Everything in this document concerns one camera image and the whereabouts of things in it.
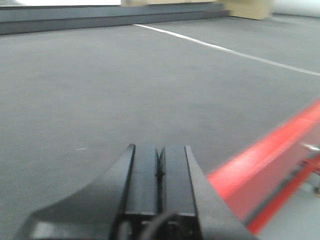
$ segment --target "wall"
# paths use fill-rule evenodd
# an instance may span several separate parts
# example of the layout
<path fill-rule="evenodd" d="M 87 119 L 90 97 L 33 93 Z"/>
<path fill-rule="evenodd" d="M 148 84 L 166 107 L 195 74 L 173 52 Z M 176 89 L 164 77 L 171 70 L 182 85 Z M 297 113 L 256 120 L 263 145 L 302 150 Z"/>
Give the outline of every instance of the wall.
<path fill-rule="evenodd" d="M 320 0 L 274 0 L 274 12 L 320 17 Z"/>

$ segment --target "red metal bar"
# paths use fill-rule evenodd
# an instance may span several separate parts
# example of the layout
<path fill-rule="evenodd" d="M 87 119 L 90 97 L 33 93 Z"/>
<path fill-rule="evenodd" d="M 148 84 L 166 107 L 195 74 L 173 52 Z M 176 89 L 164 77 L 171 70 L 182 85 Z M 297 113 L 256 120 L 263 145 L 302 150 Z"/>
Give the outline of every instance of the red metal bar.
<path fill-rule="evenodd" d="M 294 177 L 293 180 L 263 209 L 262 212 L 249 224 L 248 229 L 258 234 L 269 220 L 281 209 L 289 198 L 299 189 L 312 172 L 319 168 L 320 156 L 307 165 Z"/>
<path fill-rule="evenodd" d="M 228 206 L 245 220 L 309 150 L 320 143 L 320 100 L 208 175 Z"/>

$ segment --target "black cable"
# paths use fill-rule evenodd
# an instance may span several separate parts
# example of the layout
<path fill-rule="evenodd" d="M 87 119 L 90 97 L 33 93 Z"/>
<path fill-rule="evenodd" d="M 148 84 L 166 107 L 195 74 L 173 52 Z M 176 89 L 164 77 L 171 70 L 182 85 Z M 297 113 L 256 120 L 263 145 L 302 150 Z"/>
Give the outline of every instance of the black cable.
<path fill-rule="evenodd" d="M 185 239 L 191 239 L 190 235 L 188 233 L 188 229 L 186 229 L 180 221 L 174 222 L 173 223 L 174 226 L 176 226 L 176 228 L 180 231 L 180 233 L 185 237 Z"/>
<path fill-rule="evenodd" d="M 169 220 L 176 216 L 178 216 L 178 213 L 176 211 L 167 211 L 157 216 L 145 227 L 138 240 L 152 240 L 157 233 L 157 230 L 163 224 L 167 223 Z"/>

